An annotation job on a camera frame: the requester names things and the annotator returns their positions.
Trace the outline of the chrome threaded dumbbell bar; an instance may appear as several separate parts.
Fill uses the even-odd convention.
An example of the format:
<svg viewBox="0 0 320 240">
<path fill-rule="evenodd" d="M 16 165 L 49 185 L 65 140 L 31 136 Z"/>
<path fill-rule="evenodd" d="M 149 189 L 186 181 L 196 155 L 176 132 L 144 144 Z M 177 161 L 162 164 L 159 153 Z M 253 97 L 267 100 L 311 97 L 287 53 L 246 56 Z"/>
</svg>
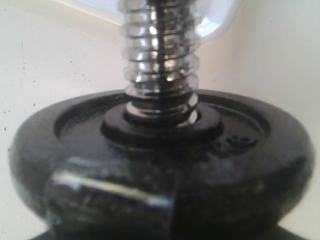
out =
<svg viewBox="0 0 320 240">
<path fill-rule="evenodd" d="M 126 111 L 137 122 L 179 126 L 197 120 L 200 61 L 194 0 L 121 0 Z"/>
</svg>

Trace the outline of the black weight plate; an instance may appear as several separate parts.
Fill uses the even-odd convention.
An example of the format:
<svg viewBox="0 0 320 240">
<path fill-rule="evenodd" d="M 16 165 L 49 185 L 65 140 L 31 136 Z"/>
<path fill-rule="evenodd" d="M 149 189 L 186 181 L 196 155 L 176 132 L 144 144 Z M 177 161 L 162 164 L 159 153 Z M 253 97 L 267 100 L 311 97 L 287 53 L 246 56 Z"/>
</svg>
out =
<svg viewBox="0 0 320 240">
<path fill-rule="evenodd" d="M 287 112 L 200 90 L 185 127 L 138 124 L 107 91 L 29 117 L 9 151 L 14 187 L 49 240 L 292 239 L 278 222 L 301 200 L 313 144 Z"/>
</svg>

